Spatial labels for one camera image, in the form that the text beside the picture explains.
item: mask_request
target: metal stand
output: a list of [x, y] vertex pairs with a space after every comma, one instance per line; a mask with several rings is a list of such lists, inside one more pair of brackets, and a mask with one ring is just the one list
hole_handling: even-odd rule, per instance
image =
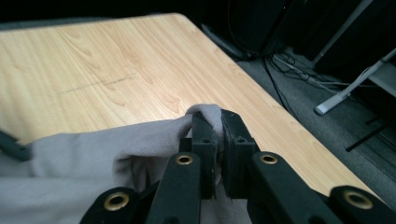
[[362, 73], [352, 84], [350, 84], [346, 89], [343, 91], [335, 94], [332, 98], [328, 99], [327, 101], [323, 102], [322, 104], [315, 107], [315, 112], [318, 115], [324, 115], [329, 110], [331, 110], [336, 105], [343, 102], [348, 95], [355, 90], [364, 80], [366, 80], [369, 76], [375, 73], [380, 67], [382, 67], [390, 58], [392, 58], [396, 54], [396, 49], [391, 51], [387, 56], [380, 59], [376, 62], [373, 66], [371, 66], [366, 72]]
[[365, 141], [369, 140], [370, 138], [372, 138], [373, 136], [375, 136], [376, 134], [382, 132], [382, 130], [386, 129], [389, 125], [388, 124], [384, 124], [382, 126], [380, 126], [379, 128], [375, 129], [374, 131], [372, 131], [371, 133], [367, 134], [366, 136], [364, 136], [361, 140], [359, 140], [358, 142], [356, 142], [355, 144], [353, 144], [350, 147], [346, 148], [347, 152], [352, 151], [355, 147], [360, 146], [361, 144], [363, 144]]

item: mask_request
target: brass hole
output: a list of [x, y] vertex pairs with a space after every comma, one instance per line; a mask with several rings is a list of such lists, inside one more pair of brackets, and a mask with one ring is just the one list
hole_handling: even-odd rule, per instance
[[117, 211], [123, 208], [129, 202], [129, 196], [124, 192], [110, 194], [105, 200], [105, 209], [108, 211]]
[[176, 157], [176, 162], [180, 165], [188, 165], [192, 163], [193, 159], [191, 156], [188, 155], [181, 155]]
[[263, 155], [260, 157], [260, 160], [267, 164], [275, 164], [277, 163], [277, 158], [271, 155]]
[[346, 190], [344, 192], [344, 198], [348, 203], [361, 209], [371, 209], [373, 207], [370, 199], [356, 191]]

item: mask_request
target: black plastic part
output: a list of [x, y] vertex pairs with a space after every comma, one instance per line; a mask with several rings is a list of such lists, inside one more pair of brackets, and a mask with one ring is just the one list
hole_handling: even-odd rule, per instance
[[180, 152], [173, 155], [166, 166], [146, 223], [198, 224], [201, 209], [200, 171], [201, 162], [195, 154]]
[[251, 156], [260, 150], [238, 114], [222, 110], [221, 118], [225, 145], [221, 174], [224, 178], [225, 192], [232, 199], [246, 199], [247, 163]]
[[248, 169], [253, 182], [248, 199], [270, 211], [276, 223], [342, 223], [277, 154], [255, 153]]
[[[96, 199], [82, 218], [80, 224], [145, 223], [159, 183], [158, 181], [140, 193], [134, 192], [133, 189], [122, 187], [104, 192]], [[107, 210], [105, 208], [107, 197], [120, 192], [128, 195], [129, 202], [117, 211]]]
[[27, 147], [17, 144], [17, 139], [0, 131], [0, 149], [11, 158], [18, 161], [29, 161], [32, 153]]
[[258, 206], [250, 200], [247, 200], [247, 212], [252, 224], [276, 224], [268, 208]]
[[351, 186], [332, 189], [329, 207], [345, 223], [396, 223], [396, 214], [374, 195]]
[[192, 116], [191, 152], [201, 160], [201, 197], [216, 198], [216, 158], [218, 138], [201, 113]]
[[191, 152], [191, 139], [190, 138], [180, 138], [178, 152]]
[[[114, 193], [122, 192], [129, 197], [129, 202], [119, 210], [109, 211], [105, 207], [107, 197]], [[114, 188], [101, 194], [87, 213], [82, 218], [80, 224], [120, 224], [133, 223], [139, 204], [139, 196], [133, 189]]]

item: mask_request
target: wooden table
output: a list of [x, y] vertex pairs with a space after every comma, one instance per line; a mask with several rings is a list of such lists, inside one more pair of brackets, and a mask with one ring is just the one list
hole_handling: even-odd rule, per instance
[[368, 190], [181, 15], [1, 32], [0, 52], [0, 129], [23, 143], [217, 104], [238, 113], [261, 150], [284, 157], [311, 188]]

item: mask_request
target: fabric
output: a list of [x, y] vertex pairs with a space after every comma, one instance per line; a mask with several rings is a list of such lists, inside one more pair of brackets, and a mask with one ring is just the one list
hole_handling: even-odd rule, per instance
[[[191, 134], [197, 111], [222, 140], [220, 108], [194, 105], [179, 119], [36, 140], [28, 145], [34, 157], [26, 162], [0, 153], [0, 223], [79, 223], [106, 190], [142, 191], [162, 178], [179, 139]], [[219, 174], [217, 195], [216, 201], [202, 201], [201, 223], [250, 223], [246, 201], [226, 198]]]

